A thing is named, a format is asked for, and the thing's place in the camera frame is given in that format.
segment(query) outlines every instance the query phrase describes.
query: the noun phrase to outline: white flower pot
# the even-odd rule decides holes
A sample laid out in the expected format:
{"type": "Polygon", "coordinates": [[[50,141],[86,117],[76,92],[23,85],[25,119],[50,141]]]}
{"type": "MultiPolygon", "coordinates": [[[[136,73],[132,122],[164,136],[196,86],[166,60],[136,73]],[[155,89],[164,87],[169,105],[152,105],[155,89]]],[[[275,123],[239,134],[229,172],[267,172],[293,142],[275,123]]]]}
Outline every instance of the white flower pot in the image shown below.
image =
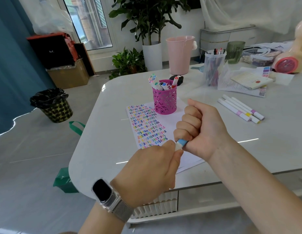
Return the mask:
{"type": "Polygon", "coordinates": [[[163,69],[161,43],[155,41],[152,45],[142,45],[142,50],[148,71],[163,69]]]}

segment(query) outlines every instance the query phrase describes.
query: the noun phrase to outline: brown box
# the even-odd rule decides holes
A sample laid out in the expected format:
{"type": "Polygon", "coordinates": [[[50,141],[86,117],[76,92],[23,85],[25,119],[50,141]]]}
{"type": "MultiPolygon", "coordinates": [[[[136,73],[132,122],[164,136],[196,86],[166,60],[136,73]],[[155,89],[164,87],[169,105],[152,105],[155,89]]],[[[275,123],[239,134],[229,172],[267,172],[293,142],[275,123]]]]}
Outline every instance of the brown box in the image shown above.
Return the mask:
{"type": "Polygon", "coordinates": [[[75,62],[75,66],[66,65],[47,70],[56,87],[68,89],[86,85],[89,75],[82,59],[75,62]]]}

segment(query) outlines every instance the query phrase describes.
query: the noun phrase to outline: hand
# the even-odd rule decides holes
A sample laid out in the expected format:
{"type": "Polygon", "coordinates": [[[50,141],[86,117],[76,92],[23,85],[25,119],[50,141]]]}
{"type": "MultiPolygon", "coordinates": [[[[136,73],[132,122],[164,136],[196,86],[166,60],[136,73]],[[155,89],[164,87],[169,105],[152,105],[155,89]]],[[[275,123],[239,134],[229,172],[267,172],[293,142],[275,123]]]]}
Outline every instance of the hand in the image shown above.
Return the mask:
{"type": "Polygon", "coordinates": [[[192,99],[188,99],[188,104],[174,130],[175,141],[187,140],[183,150],[208,162],[231,137],[216,108],[192,99]]]}
{"type": "Polygon", "coordinates": [[[175,152],[172,140],[139,149],[110,184],[132,208],[147,204],[175,187],[182,154],[181,149],[175,152]]]}

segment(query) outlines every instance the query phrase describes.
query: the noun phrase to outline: white curtain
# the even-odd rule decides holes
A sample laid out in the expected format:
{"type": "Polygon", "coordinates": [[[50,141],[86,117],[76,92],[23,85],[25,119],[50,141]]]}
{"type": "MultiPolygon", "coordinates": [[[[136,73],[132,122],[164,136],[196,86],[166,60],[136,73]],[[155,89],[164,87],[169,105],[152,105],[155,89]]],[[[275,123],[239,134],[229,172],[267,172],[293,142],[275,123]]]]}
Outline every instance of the white curtain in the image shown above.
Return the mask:
{"type": "Polygon", "coordinates": [[[249,27],[286,34],[302,20],[302,0],[200,0],[206,28],[249,27]]]}

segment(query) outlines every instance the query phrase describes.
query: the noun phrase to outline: smartwatch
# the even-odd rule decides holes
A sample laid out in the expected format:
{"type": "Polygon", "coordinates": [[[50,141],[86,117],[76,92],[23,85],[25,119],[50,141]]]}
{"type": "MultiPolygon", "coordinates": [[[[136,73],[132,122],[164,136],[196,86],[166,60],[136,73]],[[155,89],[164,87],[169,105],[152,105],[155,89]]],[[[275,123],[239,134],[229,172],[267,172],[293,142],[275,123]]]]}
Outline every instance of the smartwatch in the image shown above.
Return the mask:
{"type": "Polygon", "coordinates": [[[128,206],[119,193],[103,178],[96,181],[91,190],[97,197],[99,204],[123,222],[127,222],[133,214],[133,208],[128,206]]]}

